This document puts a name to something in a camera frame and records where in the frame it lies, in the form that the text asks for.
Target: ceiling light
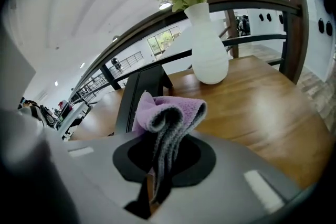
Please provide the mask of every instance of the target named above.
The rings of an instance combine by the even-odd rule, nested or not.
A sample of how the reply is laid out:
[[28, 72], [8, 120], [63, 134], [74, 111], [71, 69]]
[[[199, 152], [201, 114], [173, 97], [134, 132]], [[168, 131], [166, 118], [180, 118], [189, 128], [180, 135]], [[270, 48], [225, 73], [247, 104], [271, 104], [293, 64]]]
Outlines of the ceiling light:
[[114, 36], [113, 39], [112, 39], [112, 42], [115, 42], [118, 38], [119, 38], [119, 36]]
[[169, 2], [162, 2], [162, 3], [160, 3], [160, 6], [159, 6], [159, 9], [165, 9], [165, 8], [168, 8], [168, 7], [170, 7], [172, 4], [171, 3], [169, 3]]

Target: wooden table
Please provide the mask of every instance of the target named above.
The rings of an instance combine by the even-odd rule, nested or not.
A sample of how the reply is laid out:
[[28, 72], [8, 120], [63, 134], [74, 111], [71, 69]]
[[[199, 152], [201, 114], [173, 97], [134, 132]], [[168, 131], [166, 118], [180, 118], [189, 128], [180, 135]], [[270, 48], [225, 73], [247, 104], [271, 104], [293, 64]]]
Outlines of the wooden table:
[[[189, 69], [169, 75], [165, 95], [204, 99], [206, 119], [198, 131], [249, 147], [306, 188], [321, 175], [334, 137], [301, 91], [283, 74], [254, 56], [229, 62], [219, 84], [199, 82]], [[114, 131], [123, 91], [108, 93], [73, 137], [93, 139]]]

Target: wooden floor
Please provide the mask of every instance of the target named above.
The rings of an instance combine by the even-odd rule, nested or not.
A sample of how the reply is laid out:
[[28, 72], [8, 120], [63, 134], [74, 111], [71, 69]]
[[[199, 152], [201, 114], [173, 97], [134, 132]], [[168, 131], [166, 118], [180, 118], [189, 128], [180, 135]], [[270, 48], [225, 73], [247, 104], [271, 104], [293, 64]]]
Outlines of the wooden floor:
[[[263, 45], [240, 45], [239, 56], [249, 55], [255, 55], [264, 61], [281, 57], [279, 52]], [[297, 86], [313, 103], [328, 130], [336, 136], [336, 61], [334, 61], [332, 75], [326, 83], [304, 67]]]

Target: purple cloth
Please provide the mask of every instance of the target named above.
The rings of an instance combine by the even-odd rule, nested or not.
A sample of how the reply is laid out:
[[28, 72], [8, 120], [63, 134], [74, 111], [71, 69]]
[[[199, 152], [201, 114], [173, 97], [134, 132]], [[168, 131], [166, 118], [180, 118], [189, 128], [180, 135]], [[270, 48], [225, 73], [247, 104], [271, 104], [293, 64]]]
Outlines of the purple cloth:
[[141, 95], [132, 130], [139, 135], [146, 131], [157, 133], [153, 149], [154, 157], [158, 156], [154, 190], [158, 189], [164, 178], [164, 171], [170, 172], [182, 138], [205, 118], [206, 110], [205, 101], [199, 99], [172, 96], [153, 98], [148, 92]]

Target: black wall decoration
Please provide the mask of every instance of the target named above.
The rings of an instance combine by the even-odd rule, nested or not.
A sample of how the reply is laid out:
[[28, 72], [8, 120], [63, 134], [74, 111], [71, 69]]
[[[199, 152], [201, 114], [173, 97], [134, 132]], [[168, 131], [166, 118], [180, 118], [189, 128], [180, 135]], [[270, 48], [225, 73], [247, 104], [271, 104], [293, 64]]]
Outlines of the black wall decoration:
[[326, 30], [328, 36], [332, 36], [332, 25], [331, 25], [331, 22], [328, 21], [325, 28], [326, 28], [325, 30]]
[[282, 16], [282, 14], [279, 15], [279, 20], [280, 20], [281, 24], [283, 25], [283, 24], [284, 24], [284, 21], [283, 21], [283, 16]]
[[322, 18], [319, 19], [319, 30], [320, 30], [320, 33], [324, 33], [324, 22], [322, 20]]

